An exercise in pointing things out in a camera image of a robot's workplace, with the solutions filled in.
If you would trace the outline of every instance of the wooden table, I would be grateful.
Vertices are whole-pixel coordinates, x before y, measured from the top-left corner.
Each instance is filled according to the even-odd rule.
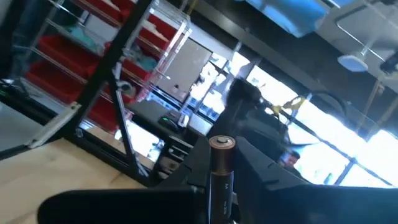
[[[109,136],[101,131],[90,130],[93,134],[102,134],[106,140]],[[60,139],[0,162],[0,223],[36,223],[39,205],[46,198],[67,190],[143,187]]]

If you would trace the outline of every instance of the plastic container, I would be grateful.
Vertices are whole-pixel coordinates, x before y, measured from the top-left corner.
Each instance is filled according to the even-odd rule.
[[[113,104],[102,97],[97,99],[97,102],[88,113],[88,117],[109,131],[115,131],[119,127]]]
[[[111,2],[120,10],[131,9],[136,5],[132,0],[111,0]]]
[[[120,10],[115,9],[114,7],[110,6],[108,3],[106,3],[103,0],[84,0],[84,1],[73,0],[73,2],[77,6],[88,11],[90,14],[100,18],[102,21],[106,22],[107,24],[109,24],[113,27],[118,27],[120,25],[120,23],[122,22],[123,17],[122,17]],[[106,14],[106,16],[104,16],[102,13],[96,11],[92,7],[88,6],[87,4],[85,4],[85,2],[91,4],[92,6],[97,8],[99,11],[101,11],[103,14]]]
[[[26,79],[66,104],[75,101],[83,89],[82,83],[44,60],[30,66]]]
[[[136,77],[140,78],[144,82],[148,81],[150,77],[150,72],[145,71],[140,66],[136,65],[132,60],[125,59],[123,62],[123,68],[133,73]]]
[[[123,22],[125,22],[127,20],[127,18],[130,15],[130,10],[122,10],[121,11],[122,17],[123,17]],[[169,46],[170,40],[174,37],[175,33],[177,32],[177,30],[172,27],[171,25],[169,25],[168,23],[164,22],[163,20],[159,19],[158,17],[154,16],[154,15],[150,15],[148,18],[148,21],[153,23],[156,26],[156,30],[158,32],[160,32],[167,40],[164,40],[160,37],[158,37],[156,34],[154,34],[153,32],[151,32],[150,30],[146,29],[146,28],[142,28],[139,32],[139,35],[148,40],[150,43],[154,44],[156,47],[162,49],[162,50],[166,50],[166,48]],[[146,43],[141,41],[141,40],[137,40],[138,45],[142,46],[145,45]]]
[[[39,49],[72,72],[88,78],[87,69],[98,64],[100,57],[61,35],[45,35],[40,39]]]

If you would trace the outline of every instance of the aa battery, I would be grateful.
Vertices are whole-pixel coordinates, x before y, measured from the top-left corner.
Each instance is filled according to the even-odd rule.
[[[233,148],[235,140],[229,136],[215,136],[211,146],[211,223],[227,224],[231,216],[233,196]]]

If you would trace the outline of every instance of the white wall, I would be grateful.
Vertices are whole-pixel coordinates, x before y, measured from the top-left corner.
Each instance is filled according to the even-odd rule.
[[[2,24],[8,7],[10,6],[12,0],[0,0],[0,25]]]
[[[228,60],[232,60],[233,50],[223,45],[220,41],[216,40],[210,34],[206,33],[204,30],[192,24],[192,34],[190,36],[191,39],[198,42],[200,45],[209,49],[210,51],[227,58]]]
[[[188,39],[165,72],[170,79],[159,80],[157,86],[182,102],[210,57],[208,49]]]

